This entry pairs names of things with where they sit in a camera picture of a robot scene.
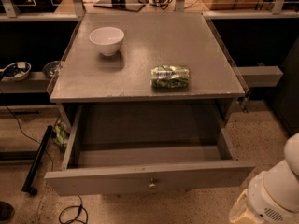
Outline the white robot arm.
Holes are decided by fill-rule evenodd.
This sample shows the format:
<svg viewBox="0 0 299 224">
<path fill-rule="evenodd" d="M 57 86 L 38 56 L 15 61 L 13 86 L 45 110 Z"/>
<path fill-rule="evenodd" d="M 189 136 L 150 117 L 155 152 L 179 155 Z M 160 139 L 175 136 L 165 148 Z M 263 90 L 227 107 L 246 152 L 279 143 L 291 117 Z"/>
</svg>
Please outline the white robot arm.
<svg viewBox="0 0 299 224">
<path fill-rule="evenodd" d="M 299 133 L 284 147 L 284 159 L 253 177 L 229 213 L 231 224 L 286 224 L 299 215 Z"/>
</svg>

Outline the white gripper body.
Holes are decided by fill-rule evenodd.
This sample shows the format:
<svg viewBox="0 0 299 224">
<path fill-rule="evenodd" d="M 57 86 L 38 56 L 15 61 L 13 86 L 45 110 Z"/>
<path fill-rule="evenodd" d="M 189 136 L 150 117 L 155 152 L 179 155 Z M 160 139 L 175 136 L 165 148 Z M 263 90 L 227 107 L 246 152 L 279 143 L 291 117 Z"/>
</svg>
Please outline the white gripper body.
<svg viewBox="0 0 299 224">
<path fill-rule="evenodd" d="M 299 215 L 298 178 L 292 171 L 263 171 L 247 188 L 247 204 L 257 218 L 286 224 Z"/>
</svg>

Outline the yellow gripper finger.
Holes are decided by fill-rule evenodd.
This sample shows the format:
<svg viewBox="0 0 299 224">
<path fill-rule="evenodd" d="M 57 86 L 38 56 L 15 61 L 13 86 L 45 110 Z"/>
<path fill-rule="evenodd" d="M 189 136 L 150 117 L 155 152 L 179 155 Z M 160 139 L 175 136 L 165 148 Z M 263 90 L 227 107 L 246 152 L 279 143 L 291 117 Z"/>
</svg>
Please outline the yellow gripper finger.
<svg viewBox="0 0 299 224">
<path fill-rule="evenodd" d="M 244 189 L 229 212 L 231 224 L 257 224 L 256 218 L 247 204 L 247 191 Z"/>
</svg>

